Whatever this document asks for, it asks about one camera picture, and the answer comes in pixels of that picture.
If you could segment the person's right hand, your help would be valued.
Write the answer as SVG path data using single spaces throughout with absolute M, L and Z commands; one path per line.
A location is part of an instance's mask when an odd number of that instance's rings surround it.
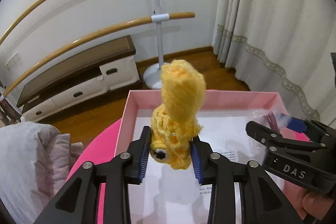
M 322 223 L 329 210 L 335 205 L 335 200 L 304 188 L 298 188 L 296 195 L 297 211 L 301 219 L 311 215 Z

